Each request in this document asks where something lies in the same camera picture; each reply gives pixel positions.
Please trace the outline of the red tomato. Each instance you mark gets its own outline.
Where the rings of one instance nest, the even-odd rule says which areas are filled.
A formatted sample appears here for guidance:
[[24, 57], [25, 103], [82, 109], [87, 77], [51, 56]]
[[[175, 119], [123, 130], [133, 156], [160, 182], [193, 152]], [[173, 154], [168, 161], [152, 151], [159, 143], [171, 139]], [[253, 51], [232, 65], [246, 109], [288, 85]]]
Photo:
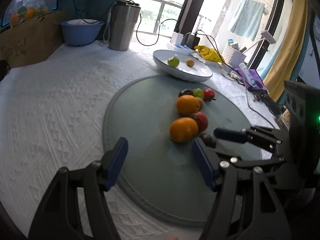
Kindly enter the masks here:
[[215, 100], [215, 92], [211, 88], [206, 88], [203, 90], [203, 100], [209, 102]]
[[199, 133], [201, 133], [207, 129], [208, 119], [203, 113], [201, 113], [201, 112], [193, 113], [191, 115], [191, 117], [196, 121], [196, 123], [198, 125]]

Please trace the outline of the steel tumbler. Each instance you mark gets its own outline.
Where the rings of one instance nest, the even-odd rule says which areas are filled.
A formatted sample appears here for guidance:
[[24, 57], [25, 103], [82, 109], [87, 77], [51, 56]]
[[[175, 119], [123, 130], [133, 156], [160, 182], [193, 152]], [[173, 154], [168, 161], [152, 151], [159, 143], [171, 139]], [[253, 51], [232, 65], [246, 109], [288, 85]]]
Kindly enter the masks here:
[[140, 5], [131, 0], [121, 0], [115, 3], [111, 10], [108, 43], [111, 50], [128, 50], [140, 9]]

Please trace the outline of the white charger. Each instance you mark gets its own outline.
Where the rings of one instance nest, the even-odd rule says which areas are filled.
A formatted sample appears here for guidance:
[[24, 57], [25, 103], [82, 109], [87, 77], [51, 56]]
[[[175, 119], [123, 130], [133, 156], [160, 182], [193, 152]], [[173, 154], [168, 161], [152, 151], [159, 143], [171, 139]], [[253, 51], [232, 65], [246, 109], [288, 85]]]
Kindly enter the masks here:
[[180, 46], [183, 41], [184, 35], [182, 33], [173, 32], [170, 43], [174, 46]]

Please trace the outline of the bag of fruits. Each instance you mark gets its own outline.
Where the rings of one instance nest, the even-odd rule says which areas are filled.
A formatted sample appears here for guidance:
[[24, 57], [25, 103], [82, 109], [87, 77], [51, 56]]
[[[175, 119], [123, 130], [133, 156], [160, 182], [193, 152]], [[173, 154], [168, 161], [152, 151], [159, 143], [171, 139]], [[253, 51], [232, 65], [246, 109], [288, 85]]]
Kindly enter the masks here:
[[4, 27], [14, 27], [48, 12], [45, 0], [12, 0], [5, 10], [1, 24]]

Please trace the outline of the white desk lamp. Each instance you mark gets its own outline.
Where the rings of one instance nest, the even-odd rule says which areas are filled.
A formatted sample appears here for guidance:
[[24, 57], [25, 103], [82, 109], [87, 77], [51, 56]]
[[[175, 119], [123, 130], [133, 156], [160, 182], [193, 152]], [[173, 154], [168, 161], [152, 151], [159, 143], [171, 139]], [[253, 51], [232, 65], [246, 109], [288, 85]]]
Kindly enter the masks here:
[[263, 30], [261, 33], [262, 38], [259, 39], [257, 42], [255, 42], [254, 44], [252, 44], [249, 48], [247, 48], [243, 54], [245, 54], [246, 52], [248, 52], [251, 48], [253, 48], [256, 44], [258, 44], [259, 42], [263, 42], [263, 41], [267, 41], [269, 44], [275, 44], [276, 40], [275, 38], [270, 34], [270, 32], [268, 30]]

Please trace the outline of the green fruit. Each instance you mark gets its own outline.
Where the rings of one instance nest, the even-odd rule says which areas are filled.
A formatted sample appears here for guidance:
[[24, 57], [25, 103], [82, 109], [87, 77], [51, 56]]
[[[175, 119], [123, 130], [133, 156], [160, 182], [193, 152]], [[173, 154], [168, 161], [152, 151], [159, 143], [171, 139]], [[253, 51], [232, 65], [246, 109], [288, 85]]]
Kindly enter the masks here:
[[204, 91], [200, 88], [193, 89], [193, 96], [204, 99]]
[[178, 57], [172, 56], [167, 60], [167, 64], [172, 68], [176, 68], [180, 64], [180, 61]]

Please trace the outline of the small brown fruit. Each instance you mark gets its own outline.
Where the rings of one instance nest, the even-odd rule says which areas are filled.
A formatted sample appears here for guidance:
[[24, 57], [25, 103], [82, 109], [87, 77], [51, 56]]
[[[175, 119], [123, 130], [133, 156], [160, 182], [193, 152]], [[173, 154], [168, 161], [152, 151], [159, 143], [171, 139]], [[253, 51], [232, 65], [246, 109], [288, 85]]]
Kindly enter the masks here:
[[198, 111], [201, 111], [203, 109], [203, 100], [199, 97], [196, 97], [196, 99], [198, 100], [198, 103], [199, 103], [199, 110]]

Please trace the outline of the dark plum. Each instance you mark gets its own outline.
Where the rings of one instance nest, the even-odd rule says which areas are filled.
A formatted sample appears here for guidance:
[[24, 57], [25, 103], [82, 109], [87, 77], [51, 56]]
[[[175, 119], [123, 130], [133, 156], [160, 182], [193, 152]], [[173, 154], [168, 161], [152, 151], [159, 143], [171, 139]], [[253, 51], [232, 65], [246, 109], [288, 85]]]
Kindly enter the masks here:
[[216, 141], [213, 139], [213, 137], [210, 134], [203, 133], [200, 135], [200, 138], [202, 139], [202, 141], [207, 147], [216, 148]]
[[181, 91], [179, 92], [178, 97], [180, 98], [181, 96], [184, 96], [184, 95], [194, 96], [193, 90], [192, 90], [192, 89], [183, 89], [183, 90], [181, 90]]

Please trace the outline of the white plate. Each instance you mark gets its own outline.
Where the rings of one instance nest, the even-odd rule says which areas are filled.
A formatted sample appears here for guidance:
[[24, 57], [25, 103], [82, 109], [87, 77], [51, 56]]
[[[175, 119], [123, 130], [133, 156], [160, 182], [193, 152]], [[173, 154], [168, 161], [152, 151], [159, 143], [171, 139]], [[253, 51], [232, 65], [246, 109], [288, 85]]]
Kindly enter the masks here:
[[[167, 64], [167, 60], [172, 56], [178, 57], [180, 61], [180, 64], [176, 68], [172, 68]], [[186, 59], [193, 59], [195, 62], [194, 66], [188, 67], [185, 64]], [[172, 50], [154, 51], [153, 60], [159, 69], [184, 81], [201, 83], [209, 80], [213, 75], [211, 69], [198, 59]]]

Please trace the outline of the cardboard box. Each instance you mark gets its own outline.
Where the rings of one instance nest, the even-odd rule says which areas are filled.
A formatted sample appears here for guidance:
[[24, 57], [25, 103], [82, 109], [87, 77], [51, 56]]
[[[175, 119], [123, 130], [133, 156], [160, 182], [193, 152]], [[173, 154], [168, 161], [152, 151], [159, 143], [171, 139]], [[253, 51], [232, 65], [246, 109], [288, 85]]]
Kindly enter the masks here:
[[38, 16], [1, 33], [1, 60], [9, 68], [23, 67], [46, 60], [63, 44], [61, 23], [68, 11]]

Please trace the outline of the purple pouch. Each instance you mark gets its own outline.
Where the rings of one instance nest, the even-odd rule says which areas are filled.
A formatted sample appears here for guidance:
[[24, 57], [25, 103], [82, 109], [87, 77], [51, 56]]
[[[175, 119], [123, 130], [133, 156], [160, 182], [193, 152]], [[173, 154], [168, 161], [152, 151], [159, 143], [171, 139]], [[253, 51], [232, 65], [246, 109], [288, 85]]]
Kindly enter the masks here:
[[267, 88], [255, 69], [236, 68], [235, 70], [241, 76], [242, 81], [248, 91], [264, 91], [267, 93]]

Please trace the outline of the yellow duck bag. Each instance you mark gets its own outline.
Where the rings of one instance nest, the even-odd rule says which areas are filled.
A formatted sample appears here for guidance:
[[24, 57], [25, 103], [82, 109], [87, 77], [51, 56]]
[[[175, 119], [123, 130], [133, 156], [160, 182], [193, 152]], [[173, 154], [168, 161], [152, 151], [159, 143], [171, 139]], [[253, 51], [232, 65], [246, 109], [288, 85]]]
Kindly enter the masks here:
[[194, 49], [207, 61], [223, 63], [223, 57], [214, 48], [195, 46]]

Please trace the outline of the white basket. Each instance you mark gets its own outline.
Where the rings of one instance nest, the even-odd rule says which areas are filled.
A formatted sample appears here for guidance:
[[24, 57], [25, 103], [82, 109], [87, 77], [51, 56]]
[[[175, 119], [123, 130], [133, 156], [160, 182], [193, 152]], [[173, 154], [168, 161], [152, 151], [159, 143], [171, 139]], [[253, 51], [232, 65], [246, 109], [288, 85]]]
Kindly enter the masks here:
[[225, 63], [235, 69], [238, 68], [239, 64], [244, 62], [246, 55], [226, 44], [222, 57]]

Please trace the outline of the orange fruit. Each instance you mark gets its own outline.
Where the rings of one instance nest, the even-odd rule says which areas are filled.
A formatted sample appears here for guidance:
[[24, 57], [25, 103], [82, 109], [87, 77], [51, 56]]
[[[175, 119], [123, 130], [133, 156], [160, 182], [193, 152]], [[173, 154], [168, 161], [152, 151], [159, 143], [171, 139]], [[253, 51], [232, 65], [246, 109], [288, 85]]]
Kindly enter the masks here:
[[183, 95], [177, 99], [176, 109], [180, 115], [189, 116], [200, 110], [200, 104], [194, 96]]
[[198, 131], [197, 122], [189, 117], [175, 120], [169, 128], [172, 141], [178, 143], [191, 141], [198, 134]]

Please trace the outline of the white embossed tablecloth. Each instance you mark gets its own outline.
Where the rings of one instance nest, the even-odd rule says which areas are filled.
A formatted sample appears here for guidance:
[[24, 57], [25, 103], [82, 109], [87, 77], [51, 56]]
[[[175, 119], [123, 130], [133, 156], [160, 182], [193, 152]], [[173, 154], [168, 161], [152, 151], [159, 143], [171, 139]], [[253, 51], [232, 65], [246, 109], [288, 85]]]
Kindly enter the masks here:
[[167, 47], [63, 45], [1, 81], [1, 203], [22, 235], [60, 167], [76, 170], [102, 157], [110, 100], [128, 83], [161, 74], [152, 55]]

